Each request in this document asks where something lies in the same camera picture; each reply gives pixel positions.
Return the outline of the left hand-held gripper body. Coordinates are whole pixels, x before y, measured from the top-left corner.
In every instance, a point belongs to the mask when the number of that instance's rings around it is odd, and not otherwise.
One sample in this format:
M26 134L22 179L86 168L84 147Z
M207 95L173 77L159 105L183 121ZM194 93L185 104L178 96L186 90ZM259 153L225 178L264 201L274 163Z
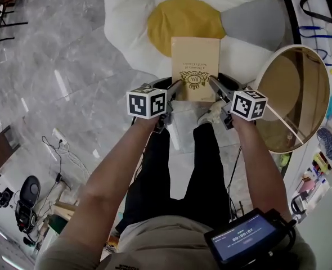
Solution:
M172 78L169 77L144 83L128 91L126 93L127 114L133 117L131 124L133 125L138 118L146 120L158 118L154 132L161 133L171 119L172 96L168 95L171 85Z

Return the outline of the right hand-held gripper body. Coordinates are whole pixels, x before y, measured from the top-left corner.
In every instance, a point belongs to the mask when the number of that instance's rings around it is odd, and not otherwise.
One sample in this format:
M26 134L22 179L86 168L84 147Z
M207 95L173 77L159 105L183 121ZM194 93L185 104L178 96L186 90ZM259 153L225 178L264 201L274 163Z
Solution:
M266 96L228 75L219 73L217 79L230 91L230 102L225 102L220 116L227 130L234 127L231 114L251 122L263 117L268 100Z

